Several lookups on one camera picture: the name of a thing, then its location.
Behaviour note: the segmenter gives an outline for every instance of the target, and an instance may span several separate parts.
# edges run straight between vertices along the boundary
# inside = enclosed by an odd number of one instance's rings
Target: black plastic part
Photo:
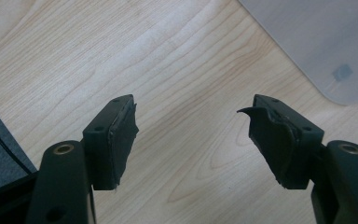
[[[332,223],[358,223],[358,145],[332,141],[323,150],[322,157],[338,202]]]
[[[305,189],[310,181],[310,157],[321,147],[324,131],[283,102],[256,95],[249,137],[266,159],[277,181],[287,189]]]
[[[83,144],[95,190],[115,189],[120,183],[139,131],[135,124],[135,110],[132,95],[118,97],[109,102],[83,131]]]
[[[45,151],[26,223],[95,223],[85,152],[77,141]]]
[[[0,223],[25,222],[37,172],[0,188]]]

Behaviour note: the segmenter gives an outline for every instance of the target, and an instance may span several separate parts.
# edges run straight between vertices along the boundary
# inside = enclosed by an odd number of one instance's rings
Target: table surface
[[[0,1],[0,117],[37,167],[128,93],[140,132],[99,223],[314,223],[312,185],[278,185],[236,113],[256,93],[358,144],[358,105],[326,100],[238,1]]]

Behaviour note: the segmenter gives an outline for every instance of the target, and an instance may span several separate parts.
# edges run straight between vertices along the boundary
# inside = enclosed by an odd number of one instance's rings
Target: screw hole
[[[74,149],[73,145],[66,144],[66,145],[60,145],[60,146],[54,148],[53,152],[54,152],[54,154],[62,155],[62,154],[66,154],[66,153],[72,151],[72,149]]]
[[[48,222],[59,221],[66,214],[66,209],[62,206],[51,208],[46,214],[46,220]]]
[[[353,155],[358,155],[358,147],[354,147],[348,144],[341,144],[338,147],[345,152],[351,153]]]

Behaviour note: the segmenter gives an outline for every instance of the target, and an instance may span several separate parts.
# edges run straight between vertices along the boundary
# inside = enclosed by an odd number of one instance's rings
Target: wood grain surface
[[[236,114],[256,93],[358,144],[358,105],[323,98],[238,1],[0,1],[0,117],[37,167],[128,93],[140,132],[99,223],[315,223],[312,185],[279,186]]]

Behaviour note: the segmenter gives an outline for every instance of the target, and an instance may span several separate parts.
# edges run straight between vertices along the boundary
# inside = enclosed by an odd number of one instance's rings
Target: wooden table
[[[128,93],[140,132],[99,223],[314,223],[312,185],[278,185],[236,114],[256,93],[358,144],[358,105],[326,100],[237,1],[0,1],[0,117],[37,167]]]

